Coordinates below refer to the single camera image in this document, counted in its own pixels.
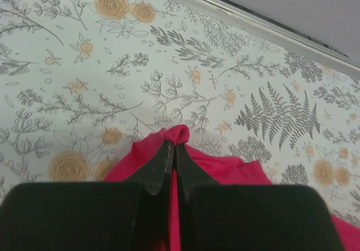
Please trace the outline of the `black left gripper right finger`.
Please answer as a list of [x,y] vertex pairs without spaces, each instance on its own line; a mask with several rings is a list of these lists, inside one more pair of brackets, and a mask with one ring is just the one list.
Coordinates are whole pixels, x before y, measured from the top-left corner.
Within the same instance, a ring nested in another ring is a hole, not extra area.
[[175,149],[183,250],[343,250],[325,202],[311,187],[223,185],[185,145]]

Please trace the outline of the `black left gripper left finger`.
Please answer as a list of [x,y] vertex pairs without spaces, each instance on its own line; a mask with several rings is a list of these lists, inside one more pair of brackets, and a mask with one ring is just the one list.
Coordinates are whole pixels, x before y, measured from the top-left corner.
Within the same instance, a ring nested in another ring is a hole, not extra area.
[[2,250],[169,250],[172,143],[120,182],[23,183],[1,204]]

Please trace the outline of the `magenta pink t-shirt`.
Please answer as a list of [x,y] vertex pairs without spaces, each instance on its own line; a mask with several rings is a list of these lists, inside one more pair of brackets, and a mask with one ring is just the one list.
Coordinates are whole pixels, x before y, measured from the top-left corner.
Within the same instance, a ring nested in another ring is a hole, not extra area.
[[135,142],[106,176],[134,184],[134,250],[358,250],[359,228],[317,191],[275,185],[259,161],[188,145],[177,125]]

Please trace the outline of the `floral patterned table mat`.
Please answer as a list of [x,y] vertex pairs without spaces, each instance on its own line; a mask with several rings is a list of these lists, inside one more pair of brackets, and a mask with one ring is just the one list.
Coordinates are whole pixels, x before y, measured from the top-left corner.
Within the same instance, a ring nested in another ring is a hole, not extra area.
[[174,0],[1,0],[1,197],[178,124],[359,225],[359,79]]

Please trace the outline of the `aluminium table frame rail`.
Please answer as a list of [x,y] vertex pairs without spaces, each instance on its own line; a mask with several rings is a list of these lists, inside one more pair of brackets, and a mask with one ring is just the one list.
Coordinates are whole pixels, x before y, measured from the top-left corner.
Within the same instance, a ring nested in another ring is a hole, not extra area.
[[277,25],[270,19],[264,19],[244,7],[237,7],[226,0],[174,1],[193,7],[248,33],[308,57],[315,62],[333,67],[335,70],[354,79],[359,79],[359,63],[320,45],[317,41],[306,38],[303,34],[292,32]]

